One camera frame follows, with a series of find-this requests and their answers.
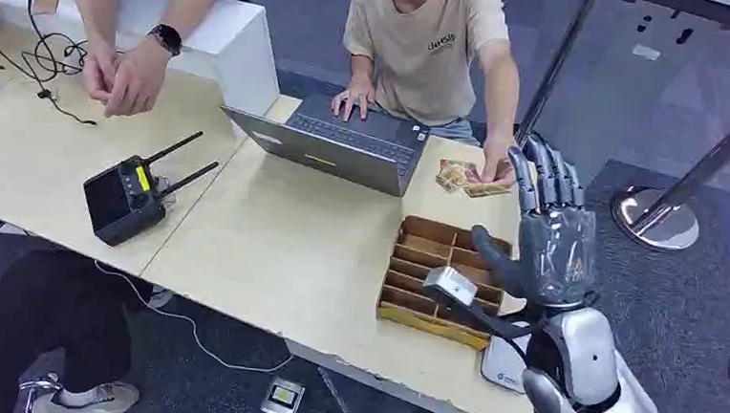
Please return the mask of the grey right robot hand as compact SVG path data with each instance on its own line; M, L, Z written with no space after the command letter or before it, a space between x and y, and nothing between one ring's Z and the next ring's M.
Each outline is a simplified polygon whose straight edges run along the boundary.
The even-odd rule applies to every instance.
M518 186L519 258L503 253L482 225L472 242L496 284L528 303L577 307L596 279L596 216L586 209L576 167L539 135L507 150Z

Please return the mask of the person's right hand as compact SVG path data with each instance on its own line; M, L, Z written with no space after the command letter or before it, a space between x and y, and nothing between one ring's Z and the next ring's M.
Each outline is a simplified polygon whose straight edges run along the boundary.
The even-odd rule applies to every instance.
M82 68L83 83L93 100L105 103L112 95L118 58L108 43L90 41Z
M354 109L357 109L359 118L366 120L375 101L372 81L368 78L352 78L347 88L333 98L331 110L334 116L347 122L352 118Z

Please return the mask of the person's left hand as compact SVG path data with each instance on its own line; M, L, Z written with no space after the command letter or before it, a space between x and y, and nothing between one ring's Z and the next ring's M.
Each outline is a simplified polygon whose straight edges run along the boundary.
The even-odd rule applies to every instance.
M150 37L128 53L120 54L104 115L129 117L150 111L161 92L170 58L170 53Z
M494 133L483 143L484 164L480 172L483 183L512 185L514 176L508 159L508 148L515 145L512 133Z

